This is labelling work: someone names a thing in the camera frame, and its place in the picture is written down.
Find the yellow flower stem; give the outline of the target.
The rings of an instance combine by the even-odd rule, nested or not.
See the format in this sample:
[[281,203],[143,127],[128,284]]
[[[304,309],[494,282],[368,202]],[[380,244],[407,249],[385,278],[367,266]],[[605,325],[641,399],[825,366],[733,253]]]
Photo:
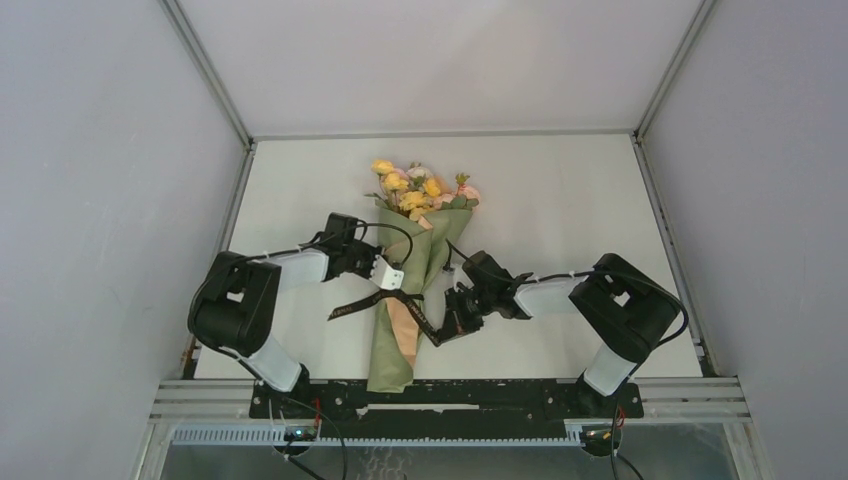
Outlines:
[[415,181],[406,175],[409,168],[401,168],[386,159],[374,160],[370,171],[376,176],[378,190],[366,193],[365,197],[378,207],[418,222],[425,214],[437,211],[433,202],[440,192],[433,172],[426,181]]

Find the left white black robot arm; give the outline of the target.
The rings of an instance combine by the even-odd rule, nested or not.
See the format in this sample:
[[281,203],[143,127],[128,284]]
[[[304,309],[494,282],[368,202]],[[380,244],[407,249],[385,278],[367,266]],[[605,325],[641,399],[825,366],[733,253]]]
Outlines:
[[272,335],[277,296],[304,285],[352,273],[379,287],[394,288],[403,273],[384,249],[356,237],[369,224],[338,213],[329,215],[312,240],[290,250],[254,256],[217,254],[189,309],[187,327],[205,347],[235,359],[273,388],[274,404],[290,417],[311,407],[311,388],[299,380],[305,367]]

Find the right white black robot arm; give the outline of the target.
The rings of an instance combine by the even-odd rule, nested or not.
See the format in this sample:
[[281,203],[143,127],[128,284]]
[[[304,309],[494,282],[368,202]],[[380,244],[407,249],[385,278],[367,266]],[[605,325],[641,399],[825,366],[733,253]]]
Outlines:
[[445,292],[441,327],[421,322],[440,346],[478,331],[486,316],[504,319],[576,312],[599,336],[601,345],[579,376],[579,406],[605,415],[618,391],[657,348],[681,336],[689,315],[683,303],[616,253],[604,254],[587,271],[536,277],[511,275],[484,251],[465,258],[458,281]]

